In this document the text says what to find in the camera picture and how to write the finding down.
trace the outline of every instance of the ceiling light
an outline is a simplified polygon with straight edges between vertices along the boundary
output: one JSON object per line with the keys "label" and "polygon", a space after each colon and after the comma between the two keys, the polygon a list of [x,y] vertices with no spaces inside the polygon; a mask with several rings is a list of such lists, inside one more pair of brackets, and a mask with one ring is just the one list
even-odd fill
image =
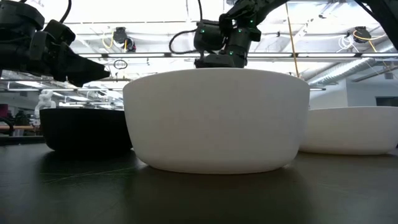
{"label": "ceiling light", "polygon": [[90,104],[92,105],[106,105],[106,104],[110,104],[109,102],[91,102]]}
{"label": "ceiling light", "polygon": [[43,87],[43,85],[41,85],[40,83],[33,82],[33,81],[18,81],[16,83],[21,84],[21,85],[27,85],[27,86],[31,86],[31,87],[36,87],[36,88],[42,88]]}
{"label": "ceiling light", "polygon": [[293,56],[291,53],[287,54],[275,54],[275,53],[265,53],[265,54],[257,54],[257,53],[248,53],[248,57],[291,57]]}
{"label": "ceiling light", "polygon": [[62,102],[60,102],[60,106],[61,107],[84,107],[84,105],[77,105],[77,104],[72,105],[69,103],[62,103]]}
{"label": "ceiling light", "polygon": [[77,89],[77,91],[105,91],[108,89],[90,89],[90,88],[84,88],[84,89]]}
{"label": "ceiling light", "polygon": [[8,89],[8,91],[38,91],[38,89]]}
{"label": "ceiling light", "polygon": [[164,57],[164,54],[109,54],[108,57],[111,58],[146,58],[146,57]]}
{"label": "ceiling light", "polygon": [[200,57],[200,54],[172,54],[172,57],[177,57],[177,58],[181,58],[181,57]]}
{"label": "ceiling light", "polygon": [[43,89],[48,91],[75,91],[75,89]]}
{"label": "ceiling light", "polygon": [[398,57],[398,54],[397,53],[362,54],[362,57]]}
{"label": "ceiling light", "polygon": [[102,55],[101,54],[79,54],[82,57],[85,58],[101,58]]}
{"label": "ceiling light", "polygon": [[53,93],[55,96],[61,96],[61,97],[64,97],[64,95],[62,95],[62,94],[59,94],[59,93]]}
{"label": "ceiling light", "polygon": [[106,109],[112,109],[113,108],[111,105],[100,105],[100,107],[106,108]]}
{"label": "ceiling light", "polygon": [[311,91],[325,91],[325,88],[312,88]]}
{"label": "ceiling light", "polygon": [[303,54],[299,53],[298,57],[354,57],[355,54],[346,54],[346,53],[332,53],[332,54],[323,54],[323,53],[311,53],[311,54]]}
{"label": "ceiling light", "polygon": [[69,98],[73,100],[78,100],[78,101],[88,101],[89,99],[82,97],[82,96],[68,96]]}

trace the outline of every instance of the wall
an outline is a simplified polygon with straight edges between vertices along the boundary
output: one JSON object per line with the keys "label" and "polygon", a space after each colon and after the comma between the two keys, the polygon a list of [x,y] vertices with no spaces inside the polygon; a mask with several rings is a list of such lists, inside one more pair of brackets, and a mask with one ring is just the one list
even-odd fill
{"label": "wall", "polygon": [[379,75],[369,80],[352,82],[356,77],[347,79],[348,106],[377,106],[378,96],[398,96],[398,80],[386,80]]}
{"label": "wall", "polygon": [[398,96],[398,86],[385,84],[347,84],[348,106],[377,106],[378,96]]}
{"label": "wall", "polygon": [[348,106],[346,80],[326,86],[326,91],[311,91],[310,108],[338,108]]}
{"label": "wall", "polygon": [[0,93],[0,103],[8,104],[11,107],[32,109],[39,102],[38,92],[27,92],[27,97],[20,96],[19,93]]}

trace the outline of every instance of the table surface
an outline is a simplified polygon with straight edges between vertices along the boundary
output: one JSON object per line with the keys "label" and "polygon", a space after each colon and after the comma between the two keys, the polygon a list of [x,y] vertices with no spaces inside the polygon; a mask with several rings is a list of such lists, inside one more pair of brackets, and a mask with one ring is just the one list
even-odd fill
{"label": "table surface", "polygon": [[398,154],[299,153],[262,174],[153,169],[134,151],[0,147],[0,223],[398,223]]}

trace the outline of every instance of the ceiling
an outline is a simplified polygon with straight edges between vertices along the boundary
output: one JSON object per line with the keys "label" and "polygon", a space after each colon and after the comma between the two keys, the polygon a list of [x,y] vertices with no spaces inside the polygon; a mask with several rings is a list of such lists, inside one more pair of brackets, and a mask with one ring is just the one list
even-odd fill
{"label": "ceiling", "polygon": [[[203,18],[218,20],[220,14],[231,6],[225,0],[201,0]],[[28,0],[27,4],[36,7],[46,18],[60,19],[67,8],[67,0]],[[353,48],[341,50],[339,40],[357,26],[366,26],[373,37],[383,36],[374,44],[388,40],[385,32],[366,11],[354,1],[328,4],[328,1],[290,1],[289,16],[295,37],[296,52],[352,52]],[[324,12],[324,19],[319,15]],[[65,24],[76,34],[71,48],[79,54],[120,53],[122,49],[111,43],[111,34],[116,27],[126,27],[126,31],[136,43],[137,52],[169,52],[169,41],[174,34],[196,28],[199,21],[197,0],[74,0],[72,10]],[[289,24],[285,6],[273,10],[258,28],[262,31],[260,42],[253,42],[250,52],[292,52]],[[354,44],[363,52],[371,46],[368,43]],[[173,48],[176,51],[193,49],[193,34],[178,37]],[[154,73],[194,68],[193,60],[185,58],[132,58],[126,60],[125,70],[116,70],[113,60],[96,60],[107,66],[113,78],[137,79]],[[299,62],[300,73],[310,69],[329,67],[329,62]],[[271,70],[281,73],[295,73],[293,62],[250,61],[247,68]],[[93,82],[90,88],[122,88],[127,82]]]}

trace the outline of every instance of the ceiling beam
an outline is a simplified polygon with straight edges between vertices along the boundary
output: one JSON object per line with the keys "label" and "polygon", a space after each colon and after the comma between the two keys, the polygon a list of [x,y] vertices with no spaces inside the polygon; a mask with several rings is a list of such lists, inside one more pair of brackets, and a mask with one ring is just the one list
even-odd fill
{"label": "ceiling beam", "polygon": [[321,20],[320,15],[328,12],[331,13],[332,10],[334,10],[334,8],[336,7],[338,3],[328,3],[317,15],[314,15],[313,18],[309,19],[304,26],[302,26],[300,28],[300,30],[293,36],[293,41],[289,41],[280,52],[291,52],[292,50],[292,42],[293,44],[296,44],[298,41],[300,41],[306,34],[308,31],[308,28],[311,26],[311,24],[313,24],[314,22],[317,22],[319,20]]}

